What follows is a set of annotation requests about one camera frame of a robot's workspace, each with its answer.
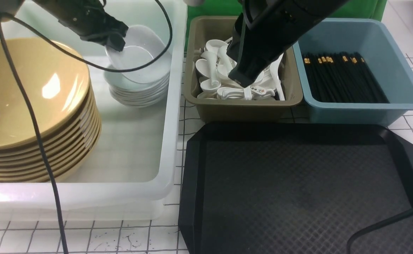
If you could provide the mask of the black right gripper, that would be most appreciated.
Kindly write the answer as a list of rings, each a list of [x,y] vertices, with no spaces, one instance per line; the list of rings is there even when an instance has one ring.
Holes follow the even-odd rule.
[[[228,77],[248,87],[272,62],[345,0],[242,0],[227,55],[236,61]]]

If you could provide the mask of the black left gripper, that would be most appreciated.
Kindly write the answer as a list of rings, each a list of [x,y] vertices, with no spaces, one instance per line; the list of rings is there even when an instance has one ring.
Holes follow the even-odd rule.
[[[128,26],[106,13],[105,0],[35,0],[81,40],[122,52]]]

